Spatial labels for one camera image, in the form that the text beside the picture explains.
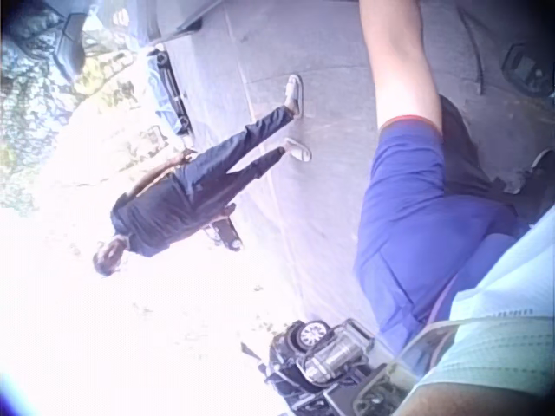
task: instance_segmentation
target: short hair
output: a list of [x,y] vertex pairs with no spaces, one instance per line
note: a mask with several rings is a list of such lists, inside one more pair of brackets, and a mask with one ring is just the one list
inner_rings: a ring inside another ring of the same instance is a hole
[[98,252],[93,255],[93,265],[95,266],[95,270],[103,275],[104,277],[112,276],[112,268],[108,267],[108,265],[104,262],[104,258],[98,257]]

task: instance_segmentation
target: dark blue shirt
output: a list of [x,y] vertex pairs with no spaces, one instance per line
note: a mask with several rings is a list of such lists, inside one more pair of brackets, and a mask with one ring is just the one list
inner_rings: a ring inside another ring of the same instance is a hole
[[[444,176],[441,136],[426,121],[398,120],[382,130],[362,204],[355,272],[395,354],[424,328],[441,292],[487,236],[513,238],[521,230],[505,205],[446,196]],[[478,258],[495,263],[500,251],[482,247]]]
[[121,195],[110,217],[115,232],[129,236],[129,249],[146,257],[167,249],[202,225],[188,195],[172,173],[138,197]]

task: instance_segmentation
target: tree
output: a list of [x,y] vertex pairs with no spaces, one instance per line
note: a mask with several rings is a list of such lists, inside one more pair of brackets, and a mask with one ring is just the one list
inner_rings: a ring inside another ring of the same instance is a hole
[[[3,37],[0,205],[22,214],[35,209],[30,187],[71,114],[134,62],[131,52],[103,49],[89,37],[82,75],[67,81],[53,58],[62,25],[55,11],[32,3]],[[121,93],[129,96],[129,86],[123,85]]]

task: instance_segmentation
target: concrete pavement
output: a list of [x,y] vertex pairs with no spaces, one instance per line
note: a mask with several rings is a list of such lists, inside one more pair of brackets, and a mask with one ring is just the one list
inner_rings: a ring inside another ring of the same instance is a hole
[[[514,92],[499,70],[499,43],[473,28],[482,59],[478,69],[453,2],[422,2],[422,10],[438,89],[463,113],[486,172],[517,187],[520,171],[553,145],[552,115]],[[303,77],[304,118],[249,160],[287,135],[307,144],[313,160],[308,165],[282,160],[239,198],[233,220],[247,250],[256,245],[271,253],[269,267],[291,282],[305,317],[331,324],[355,317],[375,331],[371,307],[352,273],[362,196],[377,145],[358,4],[224,2],[205,17],[199,33],[166,47],[201,150],[280,105],[289,74]]]

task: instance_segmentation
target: parked car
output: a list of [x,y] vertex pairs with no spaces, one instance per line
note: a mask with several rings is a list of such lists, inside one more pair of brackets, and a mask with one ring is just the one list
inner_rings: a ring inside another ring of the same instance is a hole
[[178,136],[190,133],[189,116],[172,70],[170,56],[163,45],[152,48],[146,54],[144,63],[156,115]]
[[[115,34],[125,36],[131,50],[152,47],[202,28],[202,17],[221,0],[26,0],[10,6],[10,15],[19,10],[45,6],[55,16],[55,24],[46,30],[59,30],[54,60],[64,76],[74,80],[85,63],[83,27],[93,15]],[[3,35],[23,51],[36,36],[3,30]]]

